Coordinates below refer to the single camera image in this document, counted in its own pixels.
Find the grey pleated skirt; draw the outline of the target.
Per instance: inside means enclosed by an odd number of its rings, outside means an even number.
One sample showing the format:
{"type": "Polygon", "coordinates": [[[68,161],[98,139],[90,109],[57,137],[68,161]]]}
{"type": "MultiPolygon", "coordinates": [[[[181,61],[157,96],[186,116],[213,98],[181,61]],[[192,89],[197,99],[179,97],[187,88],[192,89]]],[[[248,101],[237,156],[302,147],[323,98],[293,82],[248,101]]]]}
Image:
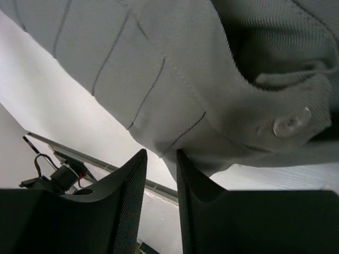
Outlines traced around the grey pleated skirt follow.
{"type": "Polygon", "coordinates": [[[338,1],[1,1],[131,136],[207,174],[338,162],[338,1]]]}

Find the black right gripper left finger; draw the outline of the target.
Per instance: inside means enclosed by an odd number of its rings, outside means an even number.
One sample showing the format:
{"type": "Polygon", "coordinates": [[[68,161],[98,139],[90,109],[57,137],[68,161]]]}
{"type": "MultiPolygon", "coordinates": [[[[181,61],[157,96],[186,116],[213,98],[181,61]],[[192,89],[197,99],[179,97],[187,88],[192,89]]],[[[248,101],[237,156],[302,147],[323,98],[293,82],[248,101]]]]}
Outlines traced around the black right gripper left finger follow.
{"type": "Polygon", "coordinates": [[[142,149],[72,195],[1,190],[1,253],[134,253],[147,171],[142,149]]]}

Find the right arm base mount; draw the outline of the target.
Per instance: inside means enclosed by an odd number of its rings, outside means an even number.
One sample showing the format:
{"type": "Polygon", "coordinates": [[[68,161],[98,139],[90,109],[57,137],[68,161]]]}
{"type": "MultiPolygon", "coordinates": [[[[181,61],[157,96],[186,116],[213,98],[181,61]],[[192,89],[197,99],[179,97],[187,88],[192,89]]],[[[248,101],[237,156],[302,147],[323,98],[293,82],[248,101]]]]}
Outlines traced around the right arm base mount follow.
{"type": "Polygon", "coordinates": [[[75,150],[32,132],[24,135],[23,140],[36,153],[33,163],[38,176],[36,178],[22,181],[19,184],[20,188],[45,189],[56,193],[57,195],[64,195],[70,191],[75,184],[77,184],[79,188],[82,188],[82,179],[86,179],[90,183],[97,182],[96,178],[85,166],[85,162],[81,161],[79,157],[76,157],[75,150]],[[51,150],[52,156],[59,161],[60,165],[56,165],[51,155],[41,152],[33,143],[33,139],[46,144],[51,150]],[[47,163],[54,169],[54,172],[50,175],[50,177],[46,177],[42,174],[42,170],[38,162],[39,158],[44,158],[44,160],[46,160],[47,163]]]}

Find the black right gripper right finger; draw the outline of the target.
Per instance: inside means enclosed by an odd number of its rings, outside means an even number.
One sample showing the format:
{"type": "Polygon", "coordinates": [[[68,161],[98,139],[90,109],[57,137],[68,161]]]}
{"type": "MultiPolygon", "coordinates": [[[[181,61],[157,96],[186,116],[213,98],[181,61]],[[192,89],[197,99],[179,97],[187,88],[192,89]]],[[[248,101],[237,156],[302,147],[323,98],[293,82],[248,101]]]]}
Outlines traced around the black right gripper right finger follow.
{"type": "Polygon", "coordinates": [[[338,253],[330,190],[226,190],[176,154],[184,253],[338,253]]]}

